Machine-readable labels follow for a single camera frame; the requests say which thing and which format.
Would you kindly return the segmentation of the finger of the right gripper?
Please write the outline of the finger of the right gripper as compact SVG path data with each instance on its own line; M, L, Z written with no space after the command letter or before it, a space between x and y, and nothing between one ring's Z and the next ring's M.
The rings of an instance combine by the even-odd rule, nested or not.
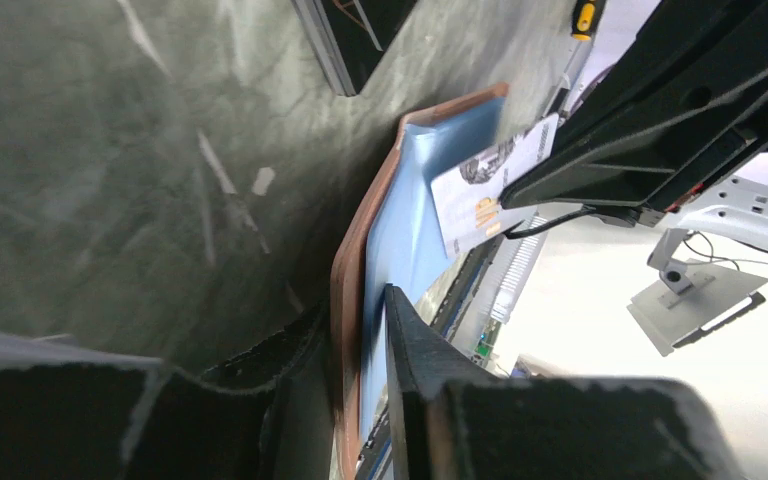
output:
M768 1L663 1L500 201L664 211L764 152Z

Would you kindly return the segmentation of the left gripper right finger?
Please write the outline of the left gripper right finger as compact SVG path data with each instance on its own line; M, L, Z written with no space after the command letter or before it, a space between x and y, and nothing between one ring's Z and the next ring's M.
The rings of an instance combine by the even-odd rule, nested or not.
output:
M708 405L645 377L501 378L383 292L398 479L739 479Z

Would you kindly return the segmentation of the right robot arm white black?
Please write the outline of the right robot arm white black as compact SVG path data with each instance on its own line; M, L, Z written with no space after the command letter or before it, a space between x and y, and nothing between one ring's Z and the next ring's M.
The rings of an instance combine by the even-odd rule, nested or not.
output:
M581 204L610 223L665 220L768 251L768 1L660 2L551 156L499 200Z

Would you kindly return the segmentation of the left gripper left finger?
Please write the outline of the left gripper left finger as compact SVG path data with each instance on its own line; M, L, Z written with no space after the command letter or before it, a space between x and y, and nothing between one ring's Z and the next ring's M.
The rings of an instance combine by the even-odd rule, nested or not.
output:
M324 479L327 327L315 306L200 376L0 333L0 479Z

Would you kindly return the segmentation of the single silver credit card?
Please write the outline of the single silver credit card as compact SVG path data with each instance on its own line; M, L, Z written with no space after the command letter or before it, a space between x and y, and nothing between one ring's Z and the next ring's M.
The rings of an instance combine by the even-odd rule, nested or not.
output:
M491 146L431 182L445 252L454 258L535 215L535 207L504 207L505 187L551 154L559 115Z

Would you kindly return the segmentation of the brown leather card holder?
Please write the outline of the brown leather card holder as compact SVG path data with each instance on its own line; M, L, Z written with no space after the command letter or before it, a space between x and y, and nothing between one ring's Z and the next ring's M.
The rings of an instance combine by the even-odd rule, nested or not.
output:
M432 179L493 145L509 86L497 83L404 115L334 258L330 274L337 471L356 474L387 382L383 289L416 302L452 263Z

